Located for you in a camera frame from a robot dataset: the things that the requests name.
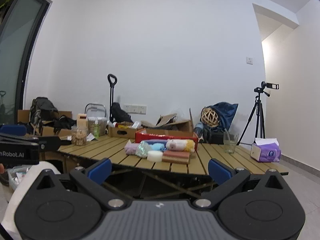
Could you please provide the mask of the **red cardboard tray box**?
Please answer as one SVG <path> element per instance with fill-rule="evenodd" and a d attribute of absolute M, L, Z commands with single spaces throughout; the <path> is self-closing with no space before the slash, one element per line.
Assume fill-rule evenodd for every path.
<path fill-rule="evenodd" d="M 155 139 L 190 139 L 195 142 L 195 150 L 198 146 L 198 137 L 194 132 L 175 131 L 167 129 L 151 129 L 143 128 L 135 133 L 135 142 L 141 142 L 143 140 L 155 140 Z"/>

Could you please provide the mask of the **dark blue fabric bag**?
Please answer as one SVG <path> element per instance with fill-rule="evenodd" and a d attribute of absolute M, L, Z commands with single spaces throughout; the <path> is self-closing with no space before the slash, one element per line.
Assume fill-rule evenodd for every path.
<path fill-rule="evenodd" d="M 232 124 L 232 121 L 235 117 L 236 111 L 238 109 L 238 104 L 237 103 L 231 104 L 228 102 L 219 102 L 207 107 L 211 107 L 214 111 L 216 111 L 220 121 L 217 127 L 214 127 L 214 128 L 211 128 L 209 126 L 207 127 L 209 127 L 210 129 L 217 129 L 222 131 L 224 131 L 225 129 L 229 130 Z"/>

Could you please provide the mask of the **iridescent soft item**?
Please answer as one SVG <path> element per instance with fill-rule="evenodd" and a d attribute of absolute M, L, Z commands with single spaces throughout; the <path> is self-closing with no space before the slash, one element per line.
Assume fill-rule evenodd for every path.
<path fill-rule="evenodd" d="M 137 146 L 136 156 L 140 158 L 147 158 L 150 150 L 152 150 L 151 146 L 147 142 L 141 141 Z"/>

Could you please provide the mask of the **white wall socket strip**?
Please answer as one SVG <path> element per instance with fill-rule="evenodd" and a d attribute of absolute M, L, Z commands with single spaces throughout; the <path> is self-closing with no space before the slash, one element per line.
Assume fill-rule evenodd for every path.
<path fill-rule="evenodd" d="M 143 105 L 124 104 L 124 111 L 127 113 L 146 115 L 146 110 L 147 107 Z"/>

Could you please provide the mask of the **woven rattan ball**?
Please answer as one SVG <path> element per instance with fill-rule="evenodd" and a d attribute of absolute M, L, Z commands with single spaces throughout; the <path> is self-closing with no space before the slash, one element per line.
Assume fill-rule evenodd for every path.
<path fill-rule="evenodd" d="M 203 108 L 201 111 L 201 122 L 211 128 L 219 125 L 219 116 L 211 107 Z"/>

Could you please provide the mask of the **beige carton box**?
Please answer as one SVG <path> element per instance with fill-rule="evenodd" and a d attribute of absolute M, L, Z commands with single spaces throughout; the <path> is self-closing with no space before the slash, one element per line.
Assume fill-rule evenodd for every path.
<path fill-rule="evenodd" d="M 80 113 L 77 115 L 76 125 L 80 129 L 88 129 L 87 114 Z"/>

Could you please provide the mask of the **sliding glass door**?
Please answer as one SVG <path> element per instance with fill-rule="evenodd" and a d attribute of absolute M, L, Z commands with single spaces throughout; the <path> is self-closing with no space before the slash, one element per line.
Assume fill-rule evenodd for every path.
<path fill-rule="evenodd" d="M 23 107 L 29 60 L 47 0 L 1 0 L 1 124 L 15 124 Z"/>

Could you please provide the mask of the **purple tissue pack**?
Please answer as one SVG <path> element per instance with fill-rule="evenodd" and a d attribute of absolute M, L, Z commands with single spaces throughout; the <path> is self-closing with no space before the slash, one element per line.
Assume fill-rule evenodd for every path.
<path fill-rule="evenodd" d="M 255 138 L 250 156 L 260 163 L 278 163 L 281 158 L 281 149 L 276 138 Z"/>

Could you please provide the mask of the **large open cardboard box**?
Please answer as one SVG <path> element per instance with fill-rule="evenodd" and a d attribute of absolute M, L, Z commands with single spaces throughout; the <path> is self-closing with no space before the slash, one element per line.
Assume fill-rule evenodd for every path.
<path fill-rule="evenodd" d="M 189 109 L 189 118 L 182 119 L 177 113 L 168 115 L 161 115 L 156 124 L 152 124 L 148 121 L 141 121 L 141 124 L 145 128 L 150 129 L 165 129 L 172 131 L 193 132 L 194 123 L 191 109 Z"/>

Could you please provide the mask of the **clear jar with snacks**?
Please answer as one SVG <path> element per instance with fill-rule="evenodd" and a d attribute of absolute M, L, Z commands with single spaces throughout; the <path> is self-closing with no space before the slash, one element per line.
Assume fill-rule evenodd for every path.
<path fill-rule="evenodd" d="M 88 130 L 86 127 L 73 126 L 71 128 L 71 141 L 75 146 L 84 146 L 87 142 Z"/>

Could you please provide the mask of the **black backpack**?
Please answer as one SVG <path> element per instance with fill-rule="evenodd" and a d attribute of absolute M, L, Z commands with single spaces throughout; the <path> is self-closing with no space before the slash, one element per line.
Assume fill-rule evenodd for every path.
<path fill-rule="evenodd" d="M 36 128 L 41 129 L 44 121 L 54 121 L 59 117 L 59 111 L 47 97 L 32 100 L 29 121 Z"/>

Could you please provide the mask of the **light blue plush toy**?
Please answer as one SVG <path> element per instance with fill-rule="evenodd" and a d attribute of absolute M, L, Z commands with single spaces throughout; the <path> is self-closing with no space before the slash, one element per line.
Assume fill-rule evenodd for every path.
<path fill-rule="evenodd" d="M 164 151 L 166 150 L 165 144 L 159 143 L 159 142 L 152 144 L 150 147 L 151 147 L 151 149 L 152 149 L 153 151 L 161 151 L 161 152 L 164 152 Z"/>

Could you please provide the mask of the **yellow white plush toy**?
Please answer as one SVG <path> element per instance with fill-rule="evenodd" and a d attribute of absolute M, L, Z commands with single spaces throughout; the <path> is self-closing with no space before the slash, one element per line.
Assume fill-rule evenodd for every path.
<path fill-rule="evenodd" d="M 195 152 L 195 142 L 189 139 L 170 139 L 166 143 L 166 149 L 193 153 Z"/>

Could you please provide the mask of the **lilac towel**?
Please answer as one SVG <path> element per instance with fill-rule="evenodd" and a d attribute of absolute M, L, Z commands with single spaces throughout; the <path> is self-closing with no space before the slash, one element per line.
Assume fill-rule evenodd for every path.
<path fill-rule="evenodd" d="M 125 154 L 135 155 L 138 149 L 139 143 L 131 142 L 130 140 L 124 146 Z"/>

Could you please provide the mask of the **terracotta striped sponge cloth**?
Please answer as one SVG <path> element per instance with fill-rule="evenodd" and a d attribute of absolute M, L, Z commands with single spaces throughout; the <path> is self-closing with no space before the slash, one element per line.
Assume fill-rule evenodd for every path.
<path fill-rule="evenodd" d="M 162 161 L 169 163 L 188 164 L 190 158 L 189 152 L 169 151 L 163 152 Z"/>

